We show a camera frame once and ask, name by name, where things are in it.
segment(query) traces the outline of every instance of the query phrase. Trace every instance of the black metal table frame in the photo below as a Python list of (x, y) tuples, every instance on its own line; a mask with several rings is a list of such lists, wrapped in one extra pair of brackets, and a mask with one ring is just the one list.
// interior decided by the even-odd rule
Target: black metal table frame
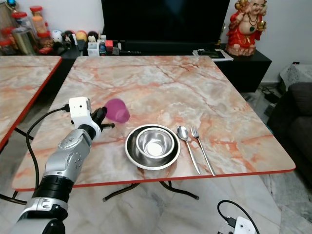
[[(173, 188), (173, 187), (172, 187), (172, 183), (171, 183), (170, 180), (168, 181), (168, 183), (169, 183), (169, 185), (166, 184), (164, 181), (160, 181), (160, 184), (161, 184), (165, 189), (168, 189), (169, 191), (172, 191), (172, 192), (178, 193), (178, 194), (185, 194), (185, 195), (190, 196), (190, 197), (192, 197), (192, 198), (194, 198), (194, 199), (196, 199), (196, 200), (199, 200), (199, 196), (197, 196), (197, 195), (195, 195), (195, 194), (192, 194), (192, 193), (190, 193), (190, 192), (188, 192), (188, 191), (185, 191), (185, 190)], [(122, 194), (122, 193), (124, 193), (124, 192), (129, 191), (129, 190), (132, 190), (132, 189), (134, 189), (135, 187), (137, 187), (139, 184), (140, 184), (140, 183), (134, 183), (134, 184), (131, 184), (130, 186), (128, 186), (128, 187), (126, 187), (126, 188), (123, 188), (123, 189), (120, 189), (120, 190), (118, 190), (118, 191), (116, 191), (116, 192), (113, 192), (113, 193), (109, 194), (108, 196), (104, 197), (104, 198), (103, 198), (103, 201), (105, 202), (105, 201), (107, 201), (108, 199), (110, 199), (110, 198), (112, 198), (112, 197), (114, 197), (114, 196), (116, 196), (116, 195)]]
[[(24, 137), (26, 136), (26, 132), (22, 131), (21, 129), (16, 127), (14, 130), (16, 132), (18, 132), (19, 134), (23, 135)], [(0, 150), (0, 154), (2, 153), (4, 147), (8, 144), (8, 142), (9, 142), (9, 139), (6, 141), (6, 143), (4, 144), (2, 149)], [(26, 205), (26, 203), (27, 203), (26, 201), (15, 199), (17, 194), (18, 194), (18, 191), (14, 191), (12, 197), (0, 194), (0, 199), (5, 200), (5, 201), (9, 201), (9, 202), (13, 202), (13, 203), (16, 203), (16, 204), (19, 204), (19, 205)]]

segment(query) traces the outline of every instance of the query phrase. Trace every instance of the jar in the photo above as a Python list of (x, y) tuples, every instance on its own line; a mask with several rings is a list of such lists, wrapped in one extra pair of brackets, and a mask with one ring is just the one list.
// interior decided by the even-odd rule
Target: jar
[(33, 16), (41, 16), (42, 17), (42, 6), (31, 6), (29, 7)]
[(15, 55), (15, 50), (11, 46), (11, 40), (6, 39), (6, 40), (0, 40), (0, 47), (1, 47), (1, 52), (4, 55)]
[(33, 24), (31, 23), (31, 20), (27, 16), (26, 12), (14, 12), (12, 13), (12, 17), (20, 27), (31, 28), (31, 30), (34, 32)]
[(6, 37), (7, 39), (10, 39), (11, 46), (13, 47), (13, 49), (18, 50), (19, 49), (18, 45), (16, 44), (16, 41), (12, 35), (13, 29), (15, 29), (15, 27), (6, 27), (1, 30), (1, 33), (4, 37)]
[(39, 37), (39, 43), (42, 48), (53, 47), (53, 40), (51, 38), (50, 31), (37, 33), (37, 36)]
[(37, 33), (46, 33), (47, 28), (41, 16), (33, 16), (33, 22)]
[(37, 40), (30, 28), (15, 28), (12, 30), (12, 35), (23, 55), (35, 55), (37, 53)]

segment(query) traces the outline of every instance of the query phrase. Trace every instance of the glass jar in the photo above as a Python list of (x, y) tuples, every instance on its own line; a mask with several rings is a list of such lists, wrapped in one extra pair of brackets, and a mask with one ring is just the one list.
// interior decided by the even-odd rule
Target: glass jar
[(47, 31), (45, 22), (41, 16), (33, 16), (33, 22), (37, 33), (45, 33)]
[(37, 33), (37, 36), (39, 37), (39, 43), (42, 48), (53, 47), (54, 42), (51, 38), (50, 31), (47, 31), (45, 33)]
[(18, 50), (19, 48), (18, 48), (16, 41), (12, 35), (13, 29), (15, 29), (15, 27), (6, 27), (6, 28), (1, 29), (1, 33), (5, 38), (11, 40), (11, 46), (13, 47), (13, 49)]
[(20, 27), (31, 28), (32, 31), (34, 32), (33, 24), (31, 23), (31, 20), (27, 16), (26, 12), (23, 11), (14, 12), (12, 13), (12, 17), (15, 19), (16, 23)]
[(11, 40), (10, 39), (0, 40), (0, 49), (4, 55), (15, 55), (16, 54), (15, 50), (11, 46)]
[(42, 6), (31, 6), (29, 7), (33, 16), (41, 16), (42, 17)]

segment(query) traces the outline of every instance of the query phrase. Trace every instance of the pink cup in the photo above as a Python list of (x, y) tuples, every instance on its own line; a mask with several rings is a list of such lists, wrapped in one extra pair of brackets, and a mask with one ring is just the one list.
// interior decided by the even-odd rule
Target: pink cup
[(121, 99), (111, 99), (105, 104), (105, 107), (107, 108), (106, 117), (113, 122), (125, 123), (130, 118), (129, 111)]

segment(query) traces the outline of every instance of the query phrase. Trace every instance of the white electronic device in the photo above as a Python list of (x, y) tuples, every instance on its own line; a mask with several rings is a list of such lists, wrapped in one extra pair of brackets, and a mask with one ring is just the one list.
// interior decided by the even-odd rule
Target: white electronic device
[(255, 228), (250, 220), (243, 217), (237, 217), (234, 234), (254, 234)]
[(76, 128), (82, 124), (87, 124), (91, 126), (96, 132), (94, 139), (99, 138), (101, 135), (101, 129), (91, 118), (91, 103), (88, 98), (74, 97), (69, 99), (69, 110), (70, 116)]

